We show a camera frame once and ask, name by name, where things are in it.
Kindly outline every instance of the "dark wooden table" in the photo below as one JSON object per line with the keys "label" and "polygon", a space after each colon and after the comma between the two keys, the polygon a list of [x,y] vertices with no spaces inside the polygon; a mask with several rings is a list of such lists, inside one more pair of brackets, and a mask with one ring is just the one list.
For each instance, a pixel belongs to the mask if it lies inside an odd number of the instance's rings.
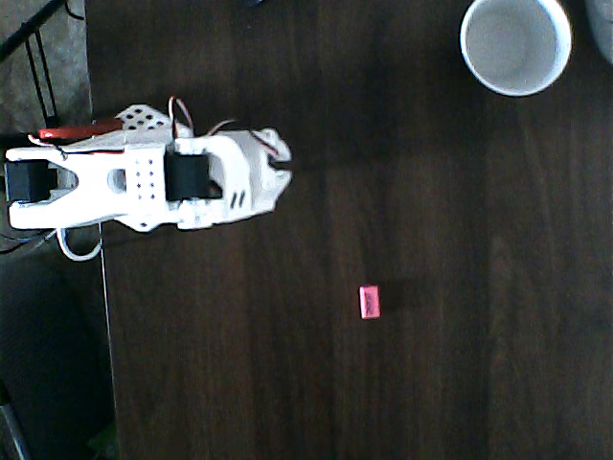
{"label": "dark wooden table", "polygon": [[273,214],[104,226],[123,458],[613,456],[613,68],[568,0],[561,79],[490,93],[468,3],[87,4],[96,115],[176,94],[296,159]]}

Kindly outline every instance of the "cup rim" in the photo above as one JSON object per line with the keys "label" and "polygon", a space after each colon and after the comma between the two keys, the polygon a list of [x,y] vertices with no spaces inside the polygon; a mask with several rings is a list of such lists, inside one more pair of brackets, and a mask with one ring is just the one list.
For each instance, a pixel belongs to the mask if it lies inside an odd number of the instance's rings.
{"label": "cup rim", "polygon": [[557,47],[560,49],[560,53],[556,56],[556,61],[554,62],[554,66],[552,71],[547,76],[546,79],[539,85],[536,85],[533,88],[527,90],[517,90],[517,89],[509,89],[504,86],[496,85],[490,81],[488,81],[485,77],[483,77],[477,69],[474,67],[471,62],[468,51],[466,47],[466,32],[468,29],[468,25],[470,24],[470,20],[474,13],[485,3],[489,3],[492,1],[498,0],[474,0],[472,4],[466,10],[464,15],[464,19],[462,21],[462,26],[460,29],[460,48],[462,50],[462,56],[464,57],[464,61],[466,66],[475,76],[475,78],[486,88],[494,91],[495,93],[502,94],[504,96],[512,96],[512,97],[522,97],[522,96],[531,96],[532,94],[539,93],[543,91],[547,87],[556,81],[559,76],[562,74],[571,55],[572,49],[572,31],[570,20],[568,19],[568,15],[566,11],[562,8],[562,6],[557,2],[557,0],[533,0],[536,3],[540,4],[543,10],[548,14],[552,23],[554,24],[554,28],[556,29],[556,37],[557,37]]}

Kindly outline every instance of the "perforated plate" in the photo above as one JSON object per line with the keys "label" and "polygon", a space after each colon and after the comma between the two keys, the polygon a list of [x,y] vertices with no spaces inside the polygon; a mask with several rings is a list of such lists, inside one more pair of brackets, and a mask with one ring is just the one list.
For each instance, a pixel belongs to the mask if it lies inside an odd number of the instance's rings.
{"label": "perforated plate", "polygon": [[131,147],[125,150],[125,154],[125,187],[134,214],[165,211],[165,147]]}
{"label": "perforated plate", "polygon": [[[132,131],[135,129],[153,130],[160,127],[170,127],[170,118],[168,115],[143,103],[131,105],[126,110],[119,113],[117,118],[124,122],[124,129]],[[192,135],[190,129],[185,125],[177,122],[177,126],[180,136]]]}

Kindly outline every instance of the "small pink object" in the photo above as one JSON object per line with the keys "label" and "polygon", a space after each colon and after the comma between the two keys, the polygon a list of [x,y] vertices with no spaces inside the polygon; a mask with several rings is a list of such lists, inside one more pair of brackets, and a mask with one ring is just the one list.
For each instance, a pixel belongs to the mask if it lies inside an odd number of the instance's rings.
{"label": "small pink object", "polygon": [[381,316],[379,286],[360,287],[360,309],[362,310],[362,319],[376,319]]}

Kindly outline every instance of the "red wire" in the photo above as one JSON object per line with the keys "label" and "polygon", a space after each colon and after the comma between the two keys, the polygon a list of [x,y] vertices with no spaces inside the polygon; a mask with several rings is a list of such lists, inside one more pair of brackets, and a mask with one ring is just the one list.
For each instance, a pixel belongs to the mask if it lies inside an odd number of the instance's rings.
{"label": "red wire", "polygon": [[276,158],[279,158],[281,156],[281,154],[279,153],[279,151],[277,149],[275,149],[274,147],[272,147],[270,144],[268,144],[267,142],[265,142],[260,136],[257,136],[253,131],[248,130],[247,131],[249,133],[249,135],[251,137],[253,137],[256,141],[258,141],[261,145],[265,146],[267,149],[272,150],[274,152],[274,155]]}

